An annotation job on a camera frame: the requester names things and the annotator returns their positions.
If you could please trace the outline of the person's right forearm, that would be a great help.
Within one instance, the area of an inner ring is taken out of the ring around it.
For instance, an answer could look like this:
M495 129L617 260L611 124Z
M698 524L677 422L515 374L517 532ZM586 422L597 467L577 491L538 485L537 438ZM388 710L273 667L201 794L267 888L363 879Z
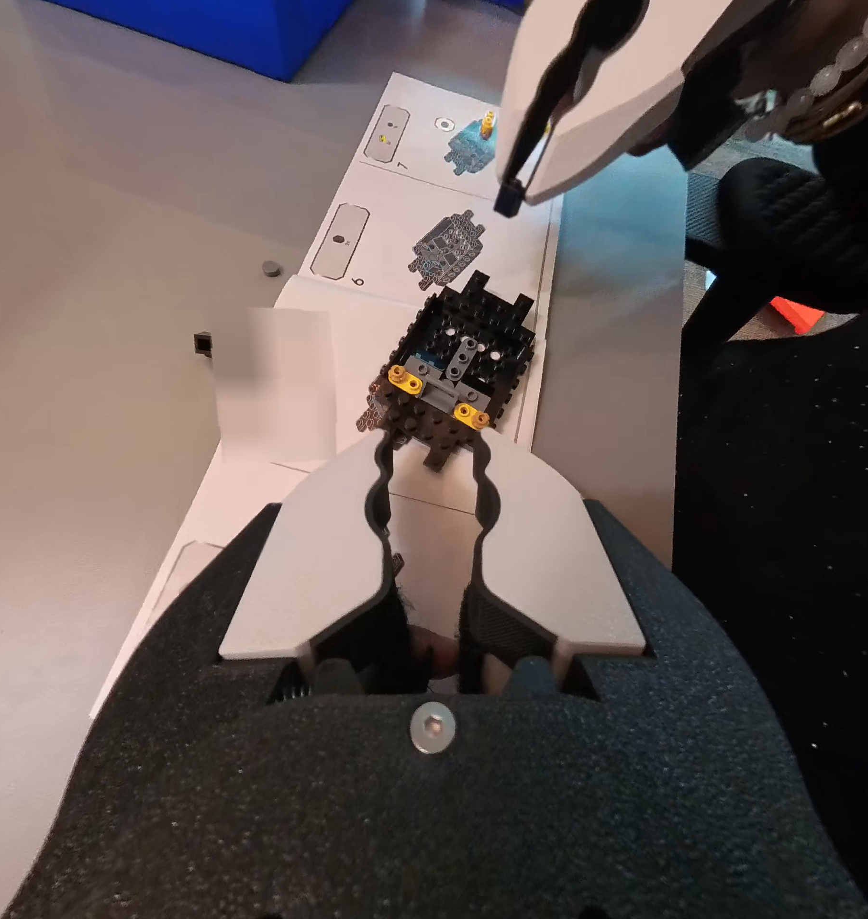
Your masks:
M795 237L796 259L816 275L811 285L831 293L806 301L831 315L868 308L868 117L857 126L815 144L819 180L807 201Z

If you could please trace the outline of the blue plastic bin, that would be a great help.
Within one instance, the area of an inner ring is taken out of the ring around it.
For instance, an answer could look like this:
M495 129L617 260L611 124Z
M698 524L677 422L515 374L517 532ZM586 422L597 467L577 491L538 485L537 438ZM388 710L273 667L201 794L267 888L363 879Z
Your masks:
M349 1L55 1L56 6L288 83Z

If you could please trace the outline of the orange object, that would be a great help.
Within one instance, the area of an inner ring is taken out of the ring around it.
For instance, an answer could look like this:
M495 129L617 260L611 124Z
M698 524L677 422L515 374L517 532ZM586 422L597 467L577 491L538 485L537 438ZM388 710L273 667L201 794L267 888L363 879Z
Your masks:
M792 327L797 336L809 334L826 315L822 310L790 301L784 297L772 298L769 305Z

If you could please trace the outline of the black lego build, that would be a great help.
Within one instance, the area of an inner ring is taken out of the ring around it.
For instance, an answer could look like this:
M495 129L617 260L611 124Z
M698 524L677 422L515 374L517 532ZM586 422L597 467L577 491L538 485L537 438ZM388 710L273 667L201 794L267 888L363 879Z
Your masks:
M462 291L431 295L368 388L356 422L387 431L393 448L416 441L424 464L442 471L455 451L473 451L504 415L535 356L525 327L533 300L509 303L474 271Z

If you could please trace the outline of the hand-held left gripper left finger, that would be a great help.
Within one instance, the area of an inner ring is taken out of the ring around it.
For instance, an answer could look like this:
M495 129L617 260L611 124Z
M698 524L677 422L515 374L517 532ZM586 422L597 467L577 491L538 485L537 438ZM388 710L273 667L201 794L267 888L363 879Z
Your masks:
M279 508L219 648L223 660L346 659L359 671L397 633L389 541L392 440L371 431Z

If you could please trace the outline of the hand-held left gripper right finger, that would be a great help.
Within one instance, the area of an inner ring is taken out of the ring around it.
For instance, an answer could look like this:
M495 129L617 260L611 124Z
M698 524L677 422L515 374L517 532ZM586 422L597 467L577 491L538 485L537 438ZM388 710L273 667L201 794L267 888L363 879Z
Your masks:
M513 439L474 446L468 643L486 670L536 658L557 684L582 655L637 658L643 631L578 489Z

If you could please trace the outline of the lego instruction booklet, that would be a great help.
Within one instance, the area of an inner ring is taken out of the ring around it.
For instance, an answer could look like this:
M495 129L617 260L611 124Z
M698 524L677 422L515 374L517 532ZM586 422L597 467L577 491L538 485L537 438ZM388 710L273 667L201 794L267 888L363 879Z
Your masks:
M463 288L475 271L507 302L533 300L524 326L535 355L498 429L532 447L562 205L508 220L493 210L497 129L481 140L486 104L394 74L298 274L275 306L328 312L336 373L336 446L364 436L371 382L428 296ZM394 454L398 582L416 621L452 633L470 576L478 525L472 456L444 471L423 465L417 442Z

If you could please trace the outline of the black office chair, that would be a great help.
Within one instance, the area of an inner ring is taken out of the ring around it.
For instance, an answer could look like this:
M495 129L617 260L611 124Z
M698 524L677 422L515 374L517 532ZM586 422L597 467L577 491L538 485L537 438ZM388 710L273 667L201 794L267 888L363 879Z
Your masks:
M684 324L684 358L725 344L773 299L831 314L868 307L868 245L826 182L752 158L690 180L686 259L714 282Z

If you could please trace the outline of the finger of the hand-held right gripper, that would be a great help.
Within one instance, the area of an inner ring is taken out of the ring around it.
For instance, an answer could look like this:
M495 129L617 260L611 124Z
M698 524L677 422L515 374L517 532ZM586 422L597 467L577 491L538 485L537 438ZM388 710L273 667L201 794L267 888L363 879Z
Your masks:
M791 2L610 2L611 52L574 114L563 116L562 153L552 174L585 169L572 187L596 175L657 132L674 116L686 70L740 50L781 20ZM526 189L534 206L569 189Z
M497 176L525 189L569 189L585 169L552 174L563 116L588 93L611 52L610 2L532 2L514 41L500 105Z

